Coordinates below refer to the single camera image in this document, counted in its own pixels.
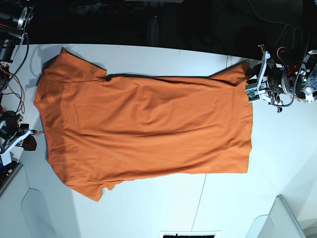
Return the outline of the orange t-shirt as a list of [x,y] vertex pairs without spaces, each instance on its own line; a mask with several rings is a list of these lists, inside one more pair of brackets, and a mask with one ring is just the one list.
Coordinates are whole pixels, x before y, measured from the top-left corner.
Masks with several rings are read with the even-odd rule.
[[43,70],[34,99],[48,163],[94,201],[124,181],[246,173],[248,68],[241,62],[209,77],[107,75],[62,50]]

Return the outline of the grey tool tray, left edge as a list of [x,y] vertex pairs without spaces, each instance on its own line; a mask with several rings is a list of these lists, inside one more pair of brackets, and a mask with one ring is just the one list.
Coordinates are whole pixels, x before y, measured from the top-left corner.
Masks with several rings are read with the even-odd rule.
[[11,162],[10,164],[1,167],[0,169],[0,195],[8,189],[9,185],[13,182],[23,165],[18,162]]

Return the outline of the grey box, bottom right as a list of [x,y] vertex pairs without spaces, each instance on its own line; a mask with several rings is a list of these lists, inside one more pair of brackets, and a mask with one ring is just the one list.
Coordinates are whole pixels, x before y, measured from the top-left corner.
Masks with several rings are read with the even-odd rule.
[[267,215],[254,219],[246,238],[304,238],[305,234],[283,195],[276,197]]

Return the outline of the white framed black panel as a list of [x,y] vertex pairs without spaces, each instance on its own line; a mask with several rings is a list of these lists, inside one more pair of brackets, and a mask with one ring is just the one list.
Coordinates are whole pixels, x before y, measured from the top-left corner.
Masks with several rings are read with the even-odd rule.
[[159,238],[218,238],[221,231],[160,231]]

